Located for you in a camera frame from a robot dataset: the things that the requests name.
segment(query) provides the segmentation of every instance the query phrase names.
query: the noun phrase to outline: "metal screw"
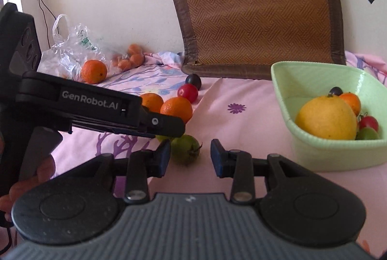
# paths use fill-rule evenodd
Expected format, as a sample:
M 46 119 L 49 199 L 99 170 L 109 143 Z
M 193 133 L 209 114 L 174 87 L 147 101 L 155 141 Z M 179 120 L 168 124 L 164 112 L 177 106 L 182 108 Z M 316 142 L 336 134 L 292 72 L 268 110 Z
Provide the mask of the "metal screw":
M 126 194 L 126 197 L 129 199 L 129 200 L 135 200 L 135 201 L 138 201 L 138 200 L 142 200 L 142 199 L 145 199 L 146 197 L 146 193 L 142 190 L 131 190 L 129 191 L 127 194 Z
M 253 198 L 252 194 L 249 192 L 237 192 L 234 194 L 234 200 L 238 202 L 247 202 L 250 201 Z

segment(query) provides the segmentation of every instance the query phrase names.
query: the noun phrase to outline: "red fruit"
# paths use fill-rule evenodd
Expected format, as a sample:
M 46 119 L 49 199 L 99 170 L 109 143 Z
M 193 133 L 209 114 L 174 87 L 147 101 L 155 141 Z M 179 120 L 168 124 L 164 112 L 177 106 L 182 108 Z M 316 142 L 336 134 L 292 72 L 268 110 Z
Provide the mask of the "red fruit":
M 359 122 L 359 130 L 365 128 L 365 127 L 369 127 L 369 128 L 372 128 L 374 129 L 376 132 L 378 132 L 379 130 L 379 123 L 378 123 L 378 120 L 376 120 L 374 117 L 372 116 L 365 116 L 365 117 L 362 117 L 360 122 Z
M 188 99 L 191 104 L 197 99 L 198 95 L 199 91 L 192 84 L 184 84 L 177 90 L 177 96 Z

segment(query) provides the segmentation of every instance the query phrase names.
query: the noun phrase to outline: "green fruit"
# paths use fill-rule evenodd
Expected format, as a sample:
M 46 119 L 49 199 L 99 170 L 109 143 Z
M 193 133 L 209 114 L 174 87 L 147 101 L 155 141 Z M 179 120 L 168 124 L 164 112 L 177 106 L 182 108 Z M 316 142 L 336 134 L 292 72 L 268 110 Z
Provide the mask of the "green fruit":
M 189 165 L 199 157 L 201 148 L 193 136 L 185 134 L 171 142 L 171 159 L 177 164 Z
M 375 129 L 370 127 L 365 127 L 361 129 L 356 137 L 356 140 L 379 140 L 379 134 Z
M 163 142 L 164 140 L 172 141 L 174 138 L 170 138 L 168 136 L 156 136 L 156 139 L 159 140 L 160 142 Z

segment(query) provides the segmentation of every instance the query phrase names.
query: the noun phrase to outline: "bed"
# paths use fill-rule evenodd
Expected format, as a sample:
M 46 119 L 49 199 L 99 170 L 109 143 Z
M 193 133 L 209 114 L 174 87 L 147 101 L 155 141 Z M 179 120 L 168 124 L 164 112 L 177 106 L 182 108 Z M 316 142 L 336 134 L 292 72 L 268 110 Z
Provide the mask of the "bed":
M 374 57 L 347 53 L 347 64 L 373 73 L 386 83 L 386 64 Z M 160 94 L 164 100 L 176 96 L 186 75 L 167 65 L 145 65 L 115 76 L 104 88 L 139 95 L 145 92 Z M 194 114 L 186 125 L 186 133 L 203 143 L 201 156 L 189 167 L 170 162 L 162 179 L 150 179 L 151 194 L 156 192 L 223 192 L 231 189 L 231 180 L 216 177 L 210 160 L 210 141 L 220 140 L 226 149 L 243 149 L 255 158 L 279 153 L 294 159 L 291 136 L 282 119 L 271 81 L 248 79 L 203 78 Z M 63 134 L 63 142 L 53 156 L 56 174 L 80 165 L 102 153 L 116 158 L 130 156 L 140 149 L 155 149 L 157 139 L 98 133 L 75 128 L 70 135 Z M 344 186 L 358 195 L 366 205 L 367 219 L 359 235 L 359 244 L 379 257 L 387 249 L 387 164 L 364 170 L 323 173 L 324 177 Z M 256 178 L 256 195 L 264 196 L 263 178 Z M 124 183 L 117 180 L 116 196 L 123 195 Z M 2 245 L 6 236 L 0 235 Z

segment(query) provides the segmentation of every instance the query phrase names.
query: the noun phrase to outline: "purple flower print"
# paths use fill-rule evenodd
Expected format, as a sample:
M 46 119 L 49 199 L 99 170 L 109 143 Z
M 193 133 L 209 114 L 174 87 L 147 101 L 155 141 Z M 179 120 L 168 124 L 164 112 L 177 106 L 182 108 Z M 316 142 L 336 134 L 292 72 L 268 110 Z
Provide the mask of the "purple flower print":
M 230 104 L 228 105 L 228 110 L 230 111 L 230 114 L 238 114 L 240 112 L 244 112 L 246 110 L 245 105 L 239 105 L 239 104 Z

